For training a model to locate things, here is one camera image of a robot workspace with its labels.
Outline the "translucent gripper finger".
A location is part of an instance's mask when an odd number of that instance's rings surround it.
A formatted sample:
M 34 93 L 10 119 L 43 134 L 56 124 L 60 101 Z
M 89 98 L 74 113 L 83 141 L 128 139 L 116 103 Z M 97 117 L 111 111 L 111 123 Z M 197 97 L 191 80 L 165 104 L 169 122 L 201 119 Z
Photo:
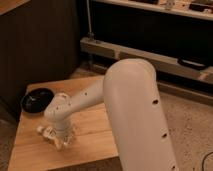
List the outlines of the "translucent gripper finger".
M 56 132 L 53 129 L 48 130 L 48 138 L 56 139 Z
M 69 146 L 74 141 L 74 135 L 70 134 L 64 138 L 63 145 L 65 147 Z

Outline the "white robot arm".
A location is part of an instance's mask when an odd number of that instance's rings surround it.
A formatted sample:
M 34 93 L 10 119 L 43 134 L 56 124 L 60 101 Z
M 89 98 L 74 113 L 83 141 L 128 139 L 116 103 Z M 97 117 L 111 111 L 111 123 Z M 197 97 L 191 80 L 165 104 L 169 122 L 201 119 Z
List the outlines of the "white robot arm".
M 44 116 L 62 138 L 72 113 L 99 103 L 105 105 L 123 171 L 179 171 L 151 63 L 120 60 L 78 94 L 56 94 Z

